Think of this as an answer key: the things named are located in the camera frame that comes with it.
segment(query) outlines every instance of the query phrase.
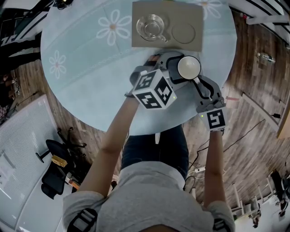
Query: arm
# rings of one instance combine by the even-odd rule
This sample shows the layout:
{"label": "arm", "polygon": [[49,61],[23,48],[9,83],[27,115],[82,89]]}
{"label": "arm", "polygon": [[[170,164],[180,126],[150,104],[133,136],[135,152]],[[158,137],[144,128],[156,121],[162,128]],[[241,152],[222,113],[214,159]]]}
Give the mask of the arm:
{"label": "arm", "polygon": [[226,202],[223,187],[223,151],[222,132],[220,130],[210,132],[207,162],[205,165],[204,206],[211,202]]}
{"label": "arm", "polygon": [[139,102],[126,98],[106,132],[101,148],[79,191],[94,191],[108,195],[115,166],[124,145]]}

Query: white panel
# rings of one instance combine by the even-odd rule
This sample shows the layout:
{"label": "white panel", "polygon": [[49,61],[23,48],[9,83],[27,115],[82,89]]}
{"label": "white panel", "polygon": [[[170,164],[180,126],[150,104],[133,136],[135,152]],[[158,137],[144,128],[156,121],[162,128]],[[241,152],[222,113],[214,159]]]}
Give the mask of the white panel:
{"label": "white panel", "polygon": [[9,226],[5,225],[2,221],[0,221],[0,229],[2,230],[2,232],[14,232],[15,231],[12,228],[10,228]]}
{"label": "white panel", "polygon": [[55,232],[63,214],[63,198],[72,192],[72,187],[64,185],[63,194],[54,200],[41,190],[41,178],[29,196],[17,223],[17,230],[30,232]]}
{"label": "white panel", "polygon": [[45,157],[44,164],[35,155],[47,150],[47,139],[60,141],[45,95],[0,127],[0,153],[4,153],[14,166],[14,173],[0,189],[0,220],[12,228],[32,189],[51,162],[51,155]]}
{"label": "white panel", "polygon": [[[253,17],[263,17],[267,16],[267,14],[260,10],[259,8],[255,7],[253,4],[247,2],[246,0],[227,0],[228,4],[236,8],[237,10],[240,10],[242,12],[245,12],[246,14],[249,14]],[[278,4],[274,0],[267,0],[272,6],[274,6],[279,12],[282,14],[285,14],[284,11],[280,6],[277,6]],[[273,15],[276,15],[277,13],[274,12],[271,8],[269,8],[266,4],[262,3],[260,0],[254,0],[258,5],[262,6],[264,9],[272,13]],[[285,39],[287,42],[290,42],[290,35],[289,33],[282,28],[281,26],[275,26],[272,23],[264,23],[268,28],[275,31],[279,36],[281,36],[283,39]]]}

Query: cable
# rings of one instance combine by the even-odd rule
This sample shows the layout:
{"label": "cable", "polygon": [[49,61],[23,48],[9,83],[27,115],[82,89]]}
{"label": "cable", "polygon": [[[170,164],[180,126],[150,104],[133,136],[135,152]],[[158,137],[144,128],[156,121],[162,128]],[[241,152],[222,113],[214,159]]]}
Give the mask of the cable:
{"label": "cable", "polygon": [[[208,141],[209,141],[209,139],[208,139],[205,143],[203,143],[202,145],[200,145],[199,148],[201,148],[203,145],[205,145]],[[203,150],[206,150],[206,149],[208,148],[208,146],[207,146],[206,148],[201,149],[201,150],[199,150],[199,148],[198,148],[198,151],[197,151],[197,154],[198,154],[198,155],[197,155],[197,157],[195,158],[195,160],[193,161],[193,163],[190,165],[188,171],[192,168],[192,166],[195,166],[194,163],[195,163],[195,161],[198,159],[199,152],[200,152],[200,151],[203,151]]]}
{"label": "cable", "polygon": [[[34,96],[34,95],[37,94],[37,93],[38,93],[38,91],[35,92],[35,93],[33,93],[32,95],[30,95],[28,98],[24,99],[22,102],[26,101],[27,99],[31,98],[32,96]],[[4,116],[6,116],[9,112],[14,111],[15,108],[16,108],[17,106],[19,106],[21,103],[16,103],[16,106],[15,106],[13,109],[11,109],[11,110],[9,110],[8,112],[6,112],[4,115],[2,115],[2,117],[0,118],[0,120],[1,120]]]}
{"label": "cable", "polygon": [[202,178],[197,178],[197,177],[194,177],[195,179],[204,179],[204,177],[202,177]]}
{"label": "cable", "polygon": [[[191,177],[194,177],[194,176],[188,176],[188,177],[185,179],[185,182],[184,182],[184,187],[183,187],[183,191],[185,191],[186,181],[187,181],[189,178],[191,178]],[[190,191],[189,191],[189,192],[191,192],[191,191],[192,191],[194,184],[195,184],[195,178],[194,178],[193,185],[191,186],[191,188],[190,188]]]}
{"label": "cable", "polygon": [[286,167],[286,169],[287,169],[287,159],[288,159],[289,155],[290,155],[290,153],[287,155],[287,157],[285,159],[285,167]]}
{"label": "cable", "polygon": [[[233,146],[234,144],[236,144],[238,141],[240,141],[242,138],[244,138],[247,134],[249,134],[256,126],[258,126],[261,122],[263,122],[265,119],[263,119],[262,121],[260,121],[260,122],[258,122],[253,128],[251,128],[245,135],[243,135],[241,138],[239,138],[237,141],[235,141],[233,144],[231,144],[228,148],[226,148],[223,152],[225,152],[225,151],[227,151],[231,146]],[[189,169],[188,169],[188,171],[192,168],[192,166],[194,166],[194,163],[195,163],[195,161],[198,159],[198,156],[199,156],[199,152],[200,151],[203,151],[203,150],[206,150],[208,148],[208,146],[206,147],[206,148],[203,148],[203,149],[201,149],[201,150],[198,150],[197,151],[197,156],[196,156],[196,158],[195,158],[195,160],[193,161],[193,163],[190,165],[190,167],[189,167]]]}
{"label": "cable", "polygon": [[194,171],[191,171],[191,172],[189,172],[189,173],[187,173],[187,176],[190,176],[190,174],[191,173],[194,173],[195,172],[195,170]]}
{"label": "cable", "polygon": [[245,135],[243,135],[241,138],[239,138],[236,142],[234,142],[233,144],[231,144],[227,149],[225,149],[223,152],[226,152],[231,146],[233,146],[234,144],[236,144],[238,141],[240,141],[242,138],[244,138],[247,134],[249,134],[256,126],[258,126],[261,122],[263,122],[265,119],[263,119],[262,121],[259,121],[252,129],[250,129]]}

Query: wooden floor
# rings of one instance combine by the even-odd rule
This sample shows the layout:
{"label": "wooden floor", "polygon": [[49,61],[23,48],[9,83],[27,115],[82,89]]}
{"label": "wooden floor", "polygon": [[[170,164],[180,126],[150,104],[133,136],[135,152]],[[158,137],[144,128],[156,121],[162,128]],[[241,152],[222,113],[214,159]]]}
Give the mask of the wooden floor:
{"label": "wooden floor", "polygon": [[[264,108],[273,113],[282,114],[283,108],[279,99],[286,101],[290,90],[290,53],[282,41],[260,25],[246,25],[239,14],[233,13],[237,29],[237,49],[231,73],[222,92],[224,97],[240,98],[242,92],[248,93]],[[257,52],[272,55],[276,63],[262,66],[256,58]],[[55,121],[63,131],[73,126],[73,138],[76,142],[85,142],[89,162],[94,160],[104,132],[85,125],[57,101],[44,77],[41,62],[36,61],[19,67],[13,72],[20,80],[22,95],[18,102],[29,97],[33,92],[46,93]],[[22,103],[18,109],[29,104],[31,99]],[[248,103],[228,101],[229,126],[223,136],[224,148],[235,142],[262,120],[259,114]],[[196,158],[198,147],[209,137],[198,117],[184,124],[184,132],[190,151],[190,161]],[[195,166],[205,165],[206,150],[200,152]],[[269,124],[265,121],[258,125],[245,138],[237,142],[224,153],[224,184],[228,203],[236,206],[232,184],[236,183],[238,193],[247,202],[254,195],[259,198],[257,186],[263,189],[267,175],[274,169],[284,173],[285,162],[290,162],[290,139],[277,140]],[[115,170],[118,174],[120,162]],[[203,199],[203,180],[195,182],[197,200]]]}

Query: black cable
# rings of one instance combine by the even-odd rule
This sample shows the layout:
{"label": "black cable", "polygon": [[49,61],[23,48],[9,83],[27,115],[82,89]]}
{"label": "black cable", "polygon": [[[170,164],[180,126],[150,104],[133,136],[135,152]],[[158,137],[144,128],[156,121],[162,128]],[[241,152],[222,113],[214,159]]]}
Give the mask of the black cable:
{"label": "black cable", "polygon": [[[185,186],[186,186],[186,181],[189,179],[189,178],[191,178],[191,177],[194,177],[194,176],[188,176],[186,179],[185,179],[185,182],[184,182],[184,187],[183,187],[183,191],[185,191]],[[189,192],[191,192],[192,191],[192,189],[193,189],[193,186],[194,186],[194,184],[195,184],[195,177],[194,177],[194,182],[193,182],[193,185],[192,185],[192,187],[191,187],[191,189],[190,189],[190,191]]]}
{"label": "black cable", "polygon": [[233,144],[231,144],[227,149],[225,149],[223,152],[227,151],[231,146],[233,146],[234,144],[236,144],[238,141],[240,141],[242,138],[244,138],[247,134],[249,134],[256,126],[258,126],[261,122],[263,122],[265,119],[263,119],[262,121],[259,121],[252,129],[250,129],[245,135],[243,135],[241,138],[239,138],[236,142],[234,142]]}
{"label": "black cable", "polygon": [[[33,94],[30,95],[28,98],[24,99],[22,102],[26,101],[27,99],[31,98],[32,96],[34,96],[34,95],[37,94],[37,93],[38,93],[38,92],[33,93]],[[9,112],[14,111],[15,108],[16,108],[17,106],[19,106],[21,103],[16,103],[16,106],[15,106],[13,109],[11,109],[11,110],[9,110],[8,112],[6,112],[4,115],[2,115],[2,117],[0,118],[0,120],[1,120],[4,116],[6,116]]]}
{"label": "black cable", "polygon": [[208,141],[209,141],[209,139],[208,139],[204,144],[202,144],[202,145],[199,146],[198,151],[197,151],[197,154],[198,154],[198,155],[197,155],[197,157],[195,158],[194,162],[190,165],[188,171],[192,168],[192,166],[195,166],[194,163],[195,163],[195,161],[198,159],[199,152],[200,152],[200,151],[203,151],[203,150],[206,150],[206,149],[208,148],[208,146],[207,146],[206,148],[203,148],[203,149],[200,150],[200,148],[201,148],[203,145],[205,145]]}
{"label": "black cable", "polygon": [[289,155],[290,155],[290,153],[287,155],[287,157],[285,159],[285,167],[286,167],[286,169],[287,169],[287,159],[288,159]]}

